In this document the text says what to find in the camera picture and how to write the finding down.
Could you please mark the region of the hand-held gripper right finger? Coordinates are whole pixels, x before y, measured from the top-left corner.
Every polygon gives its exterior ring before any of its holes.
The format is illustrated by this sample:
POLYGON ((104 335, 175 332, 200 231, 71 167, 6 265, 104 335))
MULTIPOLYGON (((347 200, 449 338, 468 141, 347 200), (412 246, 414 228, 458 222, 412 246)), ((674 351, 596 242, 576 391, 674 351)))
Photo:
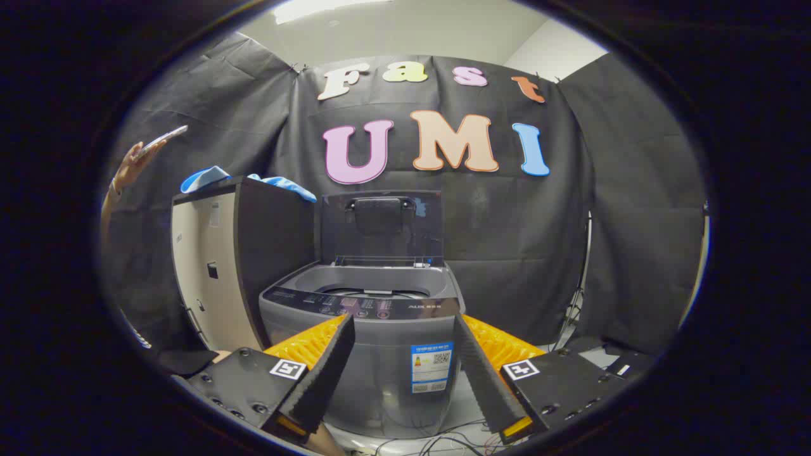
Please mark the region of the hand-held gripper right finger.
POLYGON ((573 350, 545 352, 469 315, 455 315, 454 344, 479 409, 504 444, 599 414, 628 386, 573 350))

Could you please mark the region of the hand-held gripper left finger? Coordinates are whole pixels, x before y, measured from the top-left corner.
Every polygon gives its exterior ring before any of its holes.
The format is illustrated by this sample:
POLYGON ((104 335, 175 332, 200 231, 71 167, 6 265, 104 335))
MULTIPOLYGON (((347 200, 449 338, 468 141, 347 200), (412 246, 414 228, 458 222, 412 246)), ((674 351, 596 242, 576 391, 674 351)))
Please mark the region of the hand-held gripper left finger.
POLYGON ((354 343, 354 318, 337 315, 269 349, 240 347, 172 379, 223 418, 302 444, 321 425, 354 343))

